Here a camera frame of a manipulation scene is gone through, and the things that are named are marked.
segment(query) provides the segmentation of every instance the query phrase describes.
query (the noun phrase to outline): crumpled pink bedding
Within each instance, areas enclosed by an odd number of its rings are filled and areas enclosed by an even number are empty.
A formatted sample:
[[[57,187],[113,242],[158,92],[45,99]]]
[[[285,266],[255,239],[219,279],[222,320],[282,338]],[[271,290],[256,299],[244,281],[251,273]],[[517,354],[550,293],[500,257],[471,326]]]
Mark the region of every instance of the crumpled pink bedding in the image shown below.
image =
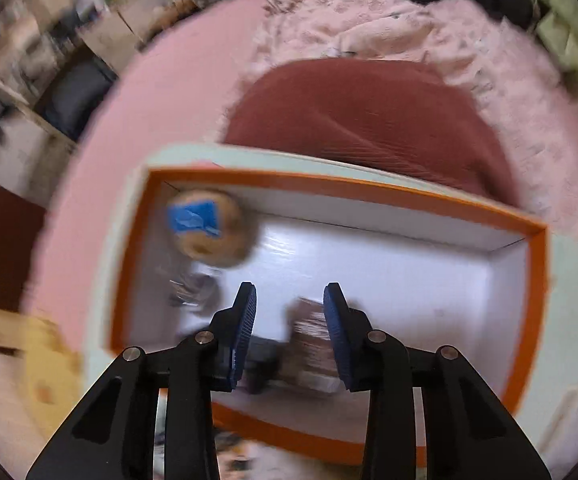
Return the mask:
[[[267,0],[242,94],[274,66],[353,56],[433,65],[494,128],[521,208],[578,238],[578,108],[547,53],[472,0]]]

